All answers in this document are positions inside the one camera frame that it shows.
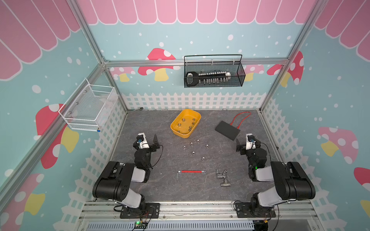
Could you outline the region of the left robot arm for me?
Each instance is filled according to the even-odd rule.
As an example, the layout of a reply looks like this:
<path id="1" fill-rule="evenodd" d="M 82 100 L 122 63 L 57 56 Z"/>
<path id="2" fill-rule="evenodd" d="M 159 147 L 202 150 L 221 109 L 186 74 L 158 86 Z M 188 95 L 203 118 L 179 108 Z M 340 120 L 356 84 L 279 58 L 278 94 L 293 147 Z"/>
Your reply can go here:
<path id="1" fill-rule="evenodd" d="M 92 190 L 94 198 L 111 200 L 120 206 L 142 211 L 146 207 L 145 197 L 130 188 L 132 182 L 147 183 L 153 165 L 151 154 L 160 149 L 157 135 L 153 143 L 146 140 L 144 133 L 139 133 L 133 143 L 136 149 L 133 163 L 109 161 L 98 177 Z"/>

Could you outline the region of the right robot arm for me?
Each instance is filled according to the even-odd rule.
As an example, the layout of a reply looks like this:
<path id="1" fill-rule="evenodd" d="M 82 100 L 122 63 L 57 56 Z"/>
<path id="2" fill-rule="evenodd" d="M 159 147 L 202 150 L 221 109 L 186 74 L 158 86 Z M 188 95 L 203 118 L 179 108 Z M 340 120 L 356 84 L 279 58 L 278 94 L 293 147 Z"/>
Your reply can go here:
<path id="1" fill-rule="evenodd" d="M 274 218 L 280 204 L 310 200 L 316 190 L 298 162 L 270 161 L 266 166 L 268 151 L 252 134 L 247 134 L 246 144 L 236 140 L 236 151 L 248 160 L 248 174 L 253 182 L 272 182 L 274 186 L 264 192 L 254 193 L 250 202 L 235 201 L 238 218 Z"/>

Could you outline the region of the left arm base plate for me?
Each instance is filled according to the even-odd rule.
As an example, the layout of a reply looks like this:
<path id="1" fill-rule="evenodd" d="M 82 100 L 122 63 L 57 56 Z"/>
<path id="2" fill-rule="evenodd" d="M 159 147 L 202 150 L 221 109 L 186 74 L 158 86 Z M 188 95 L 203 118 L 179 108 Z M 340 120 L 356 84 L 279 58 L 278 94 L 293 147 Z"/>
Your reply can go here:
<path id="1" fill-rule="evenodd" d="M 120 212 L 121 219 L 129 218 L 158 218 L 161 204 L 160 203 L 146 203 L 144 208 L 129 208 L 124 207 Z"/>

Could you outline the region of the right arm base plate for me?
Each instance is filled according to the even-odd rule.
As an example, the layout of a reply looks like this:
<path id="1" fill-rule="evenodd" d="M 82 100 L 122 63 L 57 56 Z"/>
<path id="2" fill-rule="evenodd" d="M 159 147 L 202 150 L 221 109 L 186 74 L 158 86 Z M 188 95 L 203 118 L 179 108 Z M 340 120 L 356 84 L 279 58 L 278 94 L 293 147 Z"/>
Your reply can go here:
<path id="1" fill-rule="evenodd" d="M 238 218 L 265 218 L 271 219 L 276 217 L 274 208 L 261 207 L 251 202 L 235 201 L 233 208 Z"/>

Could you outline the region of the yellow plastic storage box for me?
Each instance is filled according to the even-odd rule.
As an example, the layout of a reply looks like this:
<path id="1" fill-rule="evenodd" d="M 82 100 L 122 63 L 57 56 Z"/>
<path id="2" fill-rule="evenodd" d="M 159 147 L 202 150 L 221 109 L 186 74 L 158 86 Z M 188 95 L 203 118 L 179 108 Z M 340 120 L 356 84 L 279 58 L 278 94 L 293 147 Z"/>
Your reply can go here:
<path id="1" fill-rule="evenodd" d="M 191 109 L 184 109 L 171 123 L 170 128 L 175 135 L 186 139 L 193 133 L 200 120 L 201 114 L 199 112 Z"/>

